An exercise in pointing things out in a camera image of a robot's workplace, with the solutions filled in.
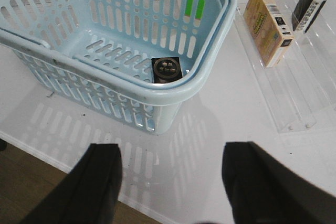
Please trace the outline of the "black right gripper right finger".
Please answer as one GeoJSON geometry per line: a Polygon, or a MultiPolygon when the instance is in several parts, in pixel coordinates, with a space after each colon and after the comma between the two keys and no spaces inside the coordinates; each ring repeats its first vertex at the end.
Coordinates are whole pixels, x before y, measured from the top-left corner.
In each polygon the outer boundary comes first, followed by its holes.
{"type": "Polygon", "coordinates": [[[254,142],[225,144],[222,180],[235,223],[335,223],[335,197],[254,142]]]}

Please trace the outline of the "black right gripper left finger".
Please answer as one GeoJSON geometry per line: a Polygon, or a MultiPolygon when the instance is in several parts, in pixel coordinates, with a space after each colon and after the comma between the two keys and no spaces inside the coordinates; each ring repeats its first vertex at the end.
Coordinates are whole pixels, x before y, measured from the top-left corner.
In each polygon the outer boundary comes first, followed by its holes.
{"type": "Polygon", "coordinates": [[[90,144],[22,223],[112,223],[122,183],[118,144],[90,144]]]}

